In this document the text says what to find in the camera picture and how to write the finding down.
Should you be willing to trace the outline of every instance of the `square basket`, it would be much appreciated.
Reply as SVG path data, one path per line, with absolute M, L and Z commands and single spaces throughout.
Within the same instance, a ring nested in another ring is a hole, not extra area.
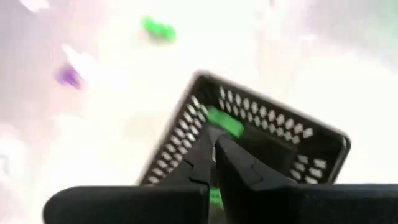
M 196 73 L 143 178 L 159 183 L 176 168 L 206 125 L 209 106 L 240 121 L 236 142 L 273 169 L 302 184 L 333 183 L 350 149 L 347 135 L 272 99 Z

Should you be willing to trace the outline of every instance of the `green toy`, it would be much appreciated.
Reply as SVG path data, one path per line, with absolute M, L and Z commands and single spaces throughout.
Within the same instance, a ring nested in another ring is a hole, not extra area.
M 146 31 L 148 31 L 148 33 L 152 34 L 154 37 L 165 39 L 168 41 L 175 40 L 175 30 L 172 26 L 168 24 L 163 24 L 155 21 L 149 16 L 144 16 L 142 18 L 142 26 Z
M 242 123 L 215 107 L 208 108 L 208 114 L 206 117 L 209 122 L 217 124 L 237 138 L 239 138 L 243 133 L 244 128 Z
M 210 189 L 210 203 L 217 205 L 220 209 L 224 209 L 219 189 Z

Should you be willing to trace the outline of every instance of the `plastic basket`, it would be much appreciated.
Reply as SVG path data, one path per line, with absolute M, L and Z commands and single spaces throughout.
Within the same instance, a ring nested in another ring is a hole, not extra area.
M 178 166 L 214 106 L 244 125 L 245 150 L 298 183 L 333 183 L 350 149 L 347 135 L 209 72 L 195 75 L 141 185 L 159 183 Z

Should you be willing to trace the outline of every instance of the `purple toy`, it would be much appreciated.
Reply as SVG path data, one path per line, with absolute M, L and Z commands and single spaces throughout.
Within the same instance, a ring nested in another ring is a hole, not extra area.
M 71 85 L 78 90 L 81 89 L 81 76 L 71 65 L 65 66 L 57 79 L 61 85 Z

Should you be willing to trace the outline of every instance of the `blurry background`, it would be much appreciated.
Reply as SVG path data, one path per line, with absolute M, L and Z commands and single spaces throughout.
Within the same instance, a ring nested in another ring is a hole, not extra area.
M 55 192 L 136 184 L 192 73 L 207 69 L 342 129 L 338 182 L 398 182 L 393 0 L 0 2 L 0 224 Z M 172 24 L 151 42 L 142 15 Z M 82 90 L 55 81 L 71 63 Z

